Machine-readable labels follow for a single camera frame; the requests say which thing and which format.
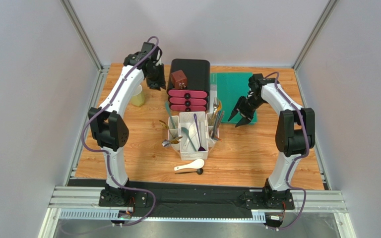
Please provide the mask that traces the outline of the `gold handled knife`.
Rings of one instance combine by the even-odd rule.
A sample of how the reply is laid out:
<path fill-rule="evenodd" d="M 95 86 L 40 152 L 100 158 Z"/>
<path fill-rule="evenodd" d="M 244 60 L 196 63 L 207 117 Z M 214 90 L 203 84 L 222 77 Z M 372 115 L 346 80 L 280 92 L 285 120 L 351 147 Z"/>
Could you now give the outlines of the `gold handled knife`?
<path fill-rule="evenodd" d="M 212 123 L 211 125 L 214 125 L 216 120 L 217 120 L 217 117 L 218 117 L 218 114 L 220 112 L 220 110 L 222 109 L 222 102 L 220 99 L 217 100 L 217 103 L 215 104 L 216 105 L 216 108 L 215 110 L 213 111 L 213 114 L 212 114 Z"/>

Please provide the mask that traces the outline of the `large silver fork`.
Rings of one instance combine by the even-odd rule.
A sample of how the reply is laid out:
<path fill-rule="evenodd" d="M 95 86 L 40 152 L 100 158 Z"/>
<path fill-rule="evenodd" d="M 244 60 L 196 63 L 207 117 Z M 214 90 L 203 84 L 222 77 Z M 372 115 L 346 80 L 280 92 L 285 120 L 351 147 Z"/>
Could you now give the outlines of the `large silver fork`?
<path fill-rule="evenodd" d="M 215 115 L 216 115 L 216 112 L 217 112 L 217 109 L 219 107 L 219 99 L 218 97 L 215 97 L 214 98 L 214 102 L 213 102 L 213 113 L 212 113 L 212 117 L 211 117 L 211 125 L 214 125 L 214 122 L 215 122 Z"/>

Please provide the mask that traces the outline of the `teal plastic knife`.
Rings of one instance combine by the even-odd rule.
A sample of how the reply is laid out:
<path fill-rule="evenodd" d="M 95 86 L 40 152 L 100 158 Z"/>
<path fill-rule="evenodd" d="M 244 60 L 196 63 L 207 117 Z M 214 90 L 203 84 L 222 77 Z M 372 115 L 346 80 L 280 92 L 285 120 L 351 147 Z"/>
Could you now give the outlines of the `teal plastic knife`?
<path fill-rule="evenodd" d="M 166 112 L 167 112 L 167 114 L 168 114 L 168 116 L 169 116 L 169 119 L 170 119 L 172 128 L 173 128 L 173 129 L 176 129 L 176 125 L 175 125 L 175 122 L 174 122 L 174 120 L 173 120 L 173 116 L 172 116 L 172 114 L 171 114 L 171 109 L 170 109 L 170 106 L 169 106 L 168 101 L 165 102 L 165 109 L 166 109 Z"/>

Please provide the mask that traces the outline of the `black and pink drawer box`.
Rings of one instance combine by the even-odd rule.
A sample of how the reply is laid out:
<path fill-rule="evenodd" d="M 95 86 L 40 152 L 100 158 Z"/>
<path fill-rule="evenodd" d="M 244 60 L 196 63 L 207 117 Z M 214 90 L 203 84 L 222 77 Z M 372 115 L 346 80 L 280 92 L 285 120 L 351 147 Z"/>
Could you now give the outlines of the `black and pink drawer box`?
<path fill-rule="evenodd" d="M 185 89 L 174 89 L 170 74 L 182 70 L 188 78 Z M 170 109 L 177 112 L 206 112 L 209 109 L 210 62 L 205 59 L 174 59 L 167 87 Z"/>

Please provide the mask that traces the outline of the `white perforated utensil caddy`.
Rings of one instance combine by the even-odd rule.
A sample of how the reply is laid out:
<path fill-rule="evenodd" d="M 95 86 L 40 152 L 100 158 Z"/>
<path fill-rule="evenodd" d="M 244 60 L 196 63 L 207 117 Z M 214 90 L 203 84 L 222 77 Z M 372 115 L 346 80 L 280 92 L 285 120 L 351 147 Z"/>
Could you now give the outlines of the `white perforated utensil caddy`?
<path fill-rule="evenodd" d="M 197 115 L 200 138 L 206 151 L 198 151 L 199 142 L 193 118 L 194 113 Z M 208 159 L 210 151 L 218 142 L 216 139 L 210 137 L 213 126 L 208 125 L 208 119 L 211 118 L 211 116 L 211 113 L 206 112 L 181 112 L 179 115 L 173 116 L 176 129 L 172 128 L 168 117 L 167 125 L 170 128 L 167 133 L 168 140 L 182 136 L 179 144 L 171 144 L 170 146 L 170 148 L 179 154 L 181 160 L 191 161 L 196 159 Z"/>

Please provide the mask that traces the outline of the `purple metal spoon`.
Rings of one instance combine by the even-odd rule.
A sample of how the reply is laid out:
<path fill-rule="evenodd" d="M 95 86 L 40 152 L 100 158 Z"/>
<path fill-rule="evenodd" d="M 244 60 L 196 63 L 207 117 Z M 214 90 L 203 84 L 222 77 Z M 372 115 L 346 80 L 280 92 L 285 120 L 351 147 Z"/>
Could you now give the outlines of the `purple metal spoon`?
<path fill-rule="evenodd" d="M 198 149 L 198 151 L 199 152 L 206 151 L 206 149 L 202 145 L 202 141 L 201 141 L 201 138 L 200 138 L 199 125 L 198 125 L 198 119 L 197 119 L 196 113 L 193 114 L 193 118 L 194 118 L 194 123 L 195 123 L 195 126 L 196 126 L 196 131 L 197 131 L 197 136 L 198 136 L 198 142 L 199 142 L 199 149 Z"/>

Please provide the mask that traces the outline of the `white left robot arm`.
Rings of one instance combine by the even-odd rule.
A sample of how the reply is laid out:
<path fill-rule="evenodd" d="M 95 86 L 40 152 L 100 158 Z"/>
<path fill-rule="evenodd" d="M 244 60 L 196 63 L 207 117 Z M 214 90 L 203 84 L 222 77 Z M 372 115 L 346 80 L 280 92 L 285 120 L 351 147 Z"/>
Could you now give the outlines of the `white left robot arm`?
<path fill-rule="evenodd" d="M 127 185 L 125 170 L 124 146 L 129 129 L 124 121 L 124 113 L 135 90 L 144 80 L 150 89 L 166 89 L 161 56 L 162 50 L 157 44 L 144 42 L 139 52 L 125 58 L 121 75 L 108 97 L 98 108 L 88 111 L 87 126 L 106 161 L 108 175 L 102 190 L 103 197 L 113 196 L 124 202 L 129 200 L 133 189 Z"/>

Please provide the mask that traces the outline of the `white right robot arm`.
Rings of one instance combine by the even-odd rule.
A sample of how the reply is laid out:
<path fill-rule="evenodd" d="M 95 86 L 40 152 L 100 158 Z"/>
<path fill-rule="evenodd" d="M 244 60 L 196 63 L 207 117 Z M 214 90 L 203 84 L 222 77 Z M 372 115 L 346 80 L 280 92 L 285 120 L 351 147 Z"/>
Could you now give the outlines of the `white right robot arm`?
<path fill-rule="evenodd" d="M 295 169 L 302 158 L 309 155 L 315 145 L 315 112 L 297 104 L 285 93 L 278 81 L 279 73 L 263 76 L 253 74 L 249 78 L 247 96 L 241 96 L 230 118 L 240 114 L 236 126 L 249 124 L 256 109 L 268 103 L 278 114 L 275 135 L 278 159 L 272 174 L 262 189 L 261 202 L 267 208 L 281 208 L 291 199 L 290 185 Z"/>

